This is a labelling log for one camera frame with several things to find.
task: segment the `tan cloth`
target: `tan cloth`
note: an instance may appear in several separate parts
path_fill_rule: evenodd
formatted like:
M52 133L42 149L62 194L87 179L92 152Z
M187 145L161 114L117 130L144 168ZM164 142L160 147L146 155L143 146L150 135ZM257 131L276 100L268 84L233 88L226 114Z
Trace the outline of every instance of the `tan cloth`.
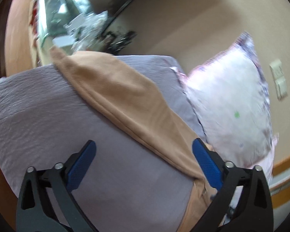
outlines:
M195 179L178 229L189 232L215 193L192 153L192 142L198 138L197 134L168 107L154 82L116 57L89 51L66 56L56 47L50 53L59 71L90 106Z

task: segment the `electrical outlet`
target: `electrical outlet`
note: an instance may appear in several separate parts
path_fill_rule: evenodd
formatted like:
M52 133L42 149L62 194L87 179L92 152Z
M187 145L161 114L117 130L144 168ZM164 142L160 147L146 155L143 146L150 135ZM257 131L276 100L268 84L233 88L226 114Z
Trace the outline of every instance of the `electrical outlet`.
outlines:
M272 70L274 80L277 80L284 76L284 72L282 71L282 63L279 59L272 62L270 64L270 67Z

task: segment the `plastic bag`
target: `plastic bag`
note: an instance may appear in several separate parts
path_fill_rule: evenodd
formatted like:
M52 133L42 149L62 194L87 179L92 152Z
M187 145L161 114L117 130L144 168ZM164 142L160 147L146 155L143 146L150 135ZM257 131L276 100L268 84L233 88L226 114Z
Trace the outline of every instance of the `plastic bag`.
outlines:
M98 15L91 13L85 18L84 23L80 26L80 37L72 46L72 51L86 51L95 44L96 38L101 33L107 20L107 11Z

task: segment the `metal screw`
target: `metal screw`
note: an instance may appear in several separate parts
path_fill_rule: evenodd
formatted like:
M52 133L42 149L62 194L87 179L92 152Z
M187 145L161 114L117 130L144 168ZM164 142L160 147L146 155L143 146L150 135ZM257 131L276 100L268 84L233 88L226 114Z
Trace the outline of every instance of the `metal screw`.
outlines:
M262 171L262 167L259 166L259 165L254 166L254 168L255 168L257 171Z
M63 168L63 164L62 163L57 163L55 165L55 169L61 169L61 168Z
M227 161L227 162L225 163L225 166L226 166L227 168L232 168L232 167L234 167L235 165L234 165L234 163L233 163L232 161Z
M35 169L34 167L28 167L27 168L27 172L28 173L32 173L34 171L34 169Z

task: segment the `white pillow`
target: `white pillow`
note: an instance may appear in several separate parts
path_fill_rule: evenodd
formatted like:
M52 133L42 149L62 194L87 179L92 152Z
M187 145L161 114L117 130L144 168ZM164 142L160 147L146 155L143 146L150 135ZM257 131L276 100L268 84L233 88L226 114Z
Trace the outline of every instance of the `white pillow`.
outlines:
M223 160L249 168L269 153L268 85L248 33L197 66L188 77L180 74L179 78L204 128L206 142Z

